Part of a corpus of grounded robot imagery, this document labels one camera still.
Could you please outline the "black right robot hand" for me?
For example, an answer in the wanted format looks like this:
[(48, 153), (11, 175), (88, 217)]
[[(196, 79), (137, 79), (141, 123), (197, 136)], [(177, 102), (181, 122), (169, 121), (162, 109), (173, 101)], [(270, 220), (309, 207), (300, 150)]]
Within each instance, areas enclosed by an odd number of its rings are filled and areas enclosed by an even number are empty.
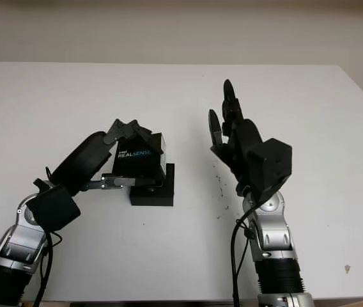
[(243, 116), (239, 99), (229, 79), (224, 81), (223, 92), (223, 122), (219, 121), (213, 109), (208, 112), (212, 140), (210, 150), (230, 168), (238, 181), (239, 189), (254, 187), (255, 184), (251, 182), (248, 154), (253, 146), (261, 143), (261, 136), (255, 124)]

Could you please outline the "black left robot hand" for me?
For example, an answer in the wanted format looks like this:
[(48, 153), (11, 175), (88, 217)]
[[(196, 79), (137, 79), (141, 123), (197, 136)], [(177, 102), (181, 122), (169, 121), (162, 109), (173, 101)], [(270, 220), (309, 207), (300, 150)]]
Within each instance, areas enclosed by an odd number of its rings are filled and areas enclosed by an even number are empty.
[(72, 196), (88, 189), (162, 187), (167, 179), (163, 135), (137, 120), (116, 119), (107, 132), (89, 135), (47, 176)]

